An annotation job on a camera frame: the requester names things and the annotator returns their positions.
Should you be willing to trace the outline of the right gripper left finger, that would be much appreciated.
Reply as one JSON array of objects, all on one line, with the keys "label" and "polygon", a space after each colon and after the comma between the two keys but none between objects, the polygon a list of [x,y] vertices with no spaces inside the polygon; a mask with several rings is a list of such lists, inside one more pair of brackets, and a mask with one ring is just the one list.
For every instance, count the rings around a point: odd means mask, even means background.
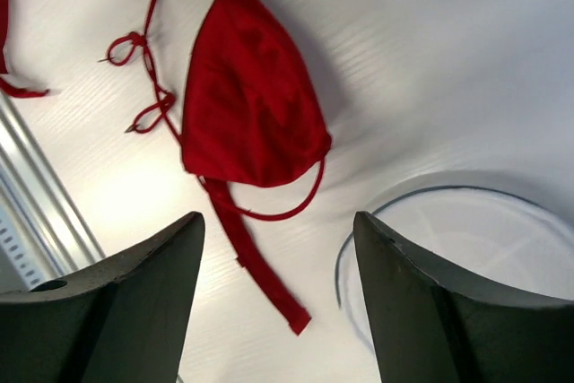
[{"label": "right gripper left finger", "polygon": [[189,213],[114,256],[1,296],[3,382],[174,382],[205,223]]}]

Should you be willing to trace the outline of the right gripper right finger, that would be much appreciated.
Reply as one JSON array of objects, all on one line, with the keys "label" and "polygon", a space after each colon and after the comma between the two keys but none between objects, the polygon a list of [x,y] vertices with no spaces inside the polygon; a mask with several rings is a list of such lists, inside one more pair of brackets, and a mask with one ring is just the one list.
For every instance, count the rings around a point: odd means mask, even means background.
[{"label": "right gripper right finger", "polygon": [[571,382],[573,303],[497,283],[367,212],[353,222],[384,382]]}]

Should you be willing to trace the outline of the white mesh laundry bag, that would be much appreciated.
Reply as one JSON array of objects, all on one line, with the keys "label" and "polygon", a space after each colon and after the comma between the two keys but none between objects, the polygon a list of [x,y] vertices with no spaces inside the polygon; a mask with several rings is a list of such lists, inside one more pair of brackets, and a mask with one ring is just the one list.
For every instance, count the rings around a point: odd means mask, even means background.
[{"label": "white mesh laundry bag", "polygon": [[386,189],[370,214],[464,269],[573,297],[573,196],[503,172],[425,173]]}]

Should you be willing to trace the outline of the red bra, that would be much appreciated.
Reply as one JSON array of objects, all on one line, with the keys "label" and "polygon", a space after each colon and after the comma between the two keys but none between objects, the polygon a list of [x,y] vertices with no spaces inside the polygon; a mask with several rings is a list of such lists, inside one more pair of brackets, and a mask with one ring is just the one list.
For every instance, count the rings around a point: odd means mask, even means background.
[{"label": "red bra", "polygon": [[171,133],[239,264],[291,330],[302,332],[310,314],[245,224],[268,215],[237,206],[230,187],[279,187],[310,169],[323,172],[332,138],[299,50],[260,0],[213,0],[192,47],[182,124]]}]

